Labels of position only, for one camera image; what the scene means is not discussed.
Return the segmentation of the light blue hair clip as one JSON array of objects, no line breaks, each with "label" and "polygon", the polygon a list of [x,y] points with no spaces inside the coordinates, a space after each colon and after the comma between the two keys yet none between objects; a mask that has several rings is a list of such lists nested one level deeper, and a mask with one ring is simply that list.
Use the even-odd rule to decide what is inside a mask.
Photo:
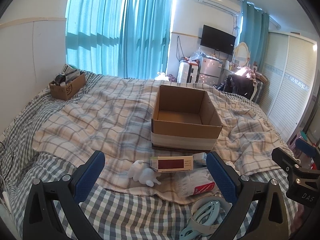
[{"label": "light blue hair clip", "polygon": [[199,207],[191,216],[187,226],[180,232],[179,239],[197,239],[212,235],[217,230],[214,225],[220,213],[218,200],[210,200]]}]

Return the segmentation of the red and beige carton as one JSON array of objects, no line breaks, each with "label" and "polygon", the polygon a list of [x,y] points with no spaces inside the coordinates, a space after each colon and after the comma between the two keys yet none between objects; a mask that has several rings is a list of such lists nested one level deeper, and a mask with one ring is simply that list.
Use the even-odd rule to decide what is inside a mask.
[{"label": "red and beige carton", "polygon": [[162,156],[150,158],[150,167],[159,173],[193,170],[193,156]]}]

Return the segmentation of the white louvered wardrobe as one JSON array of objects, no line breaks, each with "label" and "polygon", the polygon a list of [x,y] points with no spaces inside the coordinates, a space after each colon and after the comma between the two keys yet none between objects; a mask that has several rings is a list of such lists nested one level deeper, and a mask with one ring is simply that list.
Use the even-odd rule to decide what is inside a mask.
[{"label": "white louvered wardrobe", "polygon": [[261,73],[267,84],[259,102],[282,139],[294,134],[310,98],[317,63],[317,42],[271,31]]}]

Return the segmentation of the blue tissue pack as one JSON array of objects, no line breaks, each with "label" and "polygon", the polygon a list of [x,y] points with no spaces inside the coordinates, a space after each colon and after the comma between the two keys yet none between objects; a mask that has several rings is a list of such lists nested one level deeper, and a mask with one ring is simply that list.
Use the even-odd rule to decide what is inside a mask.
[{"label": "blue tissue pack", "polygon": [[197,165],[206,166],[207,153],[195,153],[193,154],[193,161]]}]

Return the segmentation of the dark jacket on chair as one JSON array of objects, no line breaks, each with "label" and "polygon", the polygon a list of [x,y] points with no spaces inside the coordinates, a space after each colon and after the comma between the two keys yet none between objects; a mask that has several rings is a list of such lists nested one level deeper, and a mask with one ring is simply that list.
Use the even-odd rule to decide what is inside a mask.
[{"label": "dark jacket on chair", "polygon": [[245,76],[231,74],[218,85],[217,90],[250,99],[253,95],[255,84],[255,79],[252,80]]}]

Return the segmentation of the white bunny figurine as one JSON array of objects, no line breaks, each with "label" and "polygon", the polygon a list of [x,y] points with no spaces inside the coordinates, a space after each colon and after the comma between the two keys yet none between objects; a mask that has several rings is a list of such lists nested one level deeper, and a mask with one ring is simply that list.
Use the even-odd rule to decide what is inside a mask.
[{"label": "white bunny figurine", "polygon": [[142,160],[135,161],[127,173],[128,178],[132,178],[135,182],[148,187],[154,187],[155,184],[161,185],[161,182],[157,179],[160,175],[160,173],[146,167]]}]

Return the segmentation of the large open cardboard box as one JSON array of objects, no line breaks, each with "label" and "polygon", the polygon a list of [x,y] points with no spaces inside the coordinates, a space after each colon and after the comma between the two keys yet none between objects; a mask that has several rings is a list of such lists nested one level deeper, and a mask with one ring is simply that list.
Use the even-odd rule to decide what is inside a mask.
[{"label": "large open cardboard box", "polygon": [[222,122],[207,91],[159,86],[151,118],[154,147],[209,152],[221,131]]}]

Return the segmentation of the white oval vanity mirror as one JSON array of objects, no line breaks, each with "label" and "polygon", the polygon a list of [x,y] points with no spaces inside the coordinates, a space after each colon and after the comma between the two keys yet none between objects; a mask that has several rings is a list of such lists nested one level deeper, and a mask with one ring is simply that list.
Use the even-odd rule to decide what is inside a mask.
[{"label": "white oval vanity mirror", "polygon": [[250,51],[245,42],[240,42],[234,49],[233,62],[239,67],[248,67],[250,60]]}]

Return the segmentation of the small blue side curtain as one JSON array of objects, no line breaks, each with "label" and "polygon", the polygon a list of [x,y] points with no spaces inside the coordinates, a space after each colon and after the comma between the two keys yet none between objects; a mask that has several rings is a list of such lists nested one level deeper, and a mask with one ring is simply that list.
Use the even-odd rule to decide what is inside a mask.
[{"label": "small blue side curtain", "polygon": [[250,52],[249,64],[260,66],[267,45],[270,16],[253,3],[242,2],[242,32],[240,42],[245,42]]}]

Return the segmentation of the beige plaid blanket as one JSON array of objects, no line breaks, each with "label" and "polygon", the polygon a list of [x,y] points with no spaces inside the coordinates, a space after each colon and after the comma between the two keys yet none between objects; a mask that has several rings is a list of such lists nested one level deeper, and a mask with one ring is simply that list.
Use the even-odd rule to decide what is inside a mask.
[{"label": "beige plaid blanket", "polygon": [[[182,205],[194,202],[195,197],[177,195],[172,176],[165,176],[154,187],[127,177],[136,160],[148,162],[156,155],[175,155],[151,145],[151,116],[160,84],[103,76],[77,103],[68,102],[41,125],[33,137],[33,149],[74,166],[100,150],[106,159],[98,179],[101,187],[136,196],[157,195]],[[208,85],[195,83],[193,87],[208,93],[222,121],[213,149],[224,161],[231,161],[245,175],[278,169],[271,158],[273,149],[279,147],[286,153],[290,149],[256,103]]]}]

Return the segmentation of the small SF cardboard box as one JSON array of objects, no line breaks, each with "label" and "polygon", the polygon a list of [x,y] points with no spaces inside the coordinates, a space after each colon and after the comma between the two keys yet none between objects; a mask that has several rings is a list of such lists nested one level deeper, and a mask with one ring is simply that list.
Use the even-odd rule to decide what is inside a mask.
[{"label": "small SF cardboard box", "polygon": [[86,85],[85,72],[70,81],[65,86],[57,86],[53,82],[49,84],[50,94],[55,99],[67,101]]}]

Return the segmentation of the white suitcase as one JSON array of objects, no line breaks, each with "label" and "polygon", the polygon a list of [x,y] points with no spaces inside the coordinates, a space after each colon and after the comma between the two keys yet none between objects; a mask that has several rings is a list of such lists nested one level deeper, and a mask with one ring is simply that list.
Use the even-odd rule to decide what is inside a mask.
[{"label": "white suitcase", "polygon": [[177,83],[187,83],[189,77],[190,64],[180,62],[177,75]]}]

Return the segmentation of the white air conditioner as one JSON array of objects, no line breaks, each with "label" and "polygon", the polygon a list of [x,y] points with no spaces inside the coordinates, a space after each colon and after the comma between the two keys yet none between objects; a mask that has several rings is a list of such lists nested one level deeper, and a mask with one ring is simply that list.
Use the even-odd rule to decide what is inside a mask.
[{"label": "white air conditioner", "polygon": [[216,7],[236,16],[241,12],[240,5],[230,0],[199,0],[199,3]]}]

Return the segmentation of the large blue window curtain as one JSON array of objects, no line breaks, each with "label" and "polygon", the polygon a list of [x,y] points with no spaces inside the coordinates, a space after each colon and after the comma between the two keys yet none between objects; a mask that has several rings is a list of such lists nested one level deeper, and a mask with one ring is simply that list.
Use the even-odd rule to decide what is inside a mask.
[{"label": "large blue window curtain", "polygon": [[81,70],[153,79],[167,68],[173,0],[68,0],[66,61]]}]

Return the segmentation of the black wall television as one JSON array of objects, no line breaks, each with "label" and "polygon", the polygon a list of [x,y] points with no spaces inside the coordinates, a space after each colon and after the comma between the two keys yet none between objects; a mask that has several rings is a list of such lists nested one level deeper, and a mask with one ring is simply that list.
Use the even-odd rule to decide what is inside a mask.
[{"label": "black wall television", "polygon": [[219,29],[204,25],[200,45],[232,55],[236,37]]}]

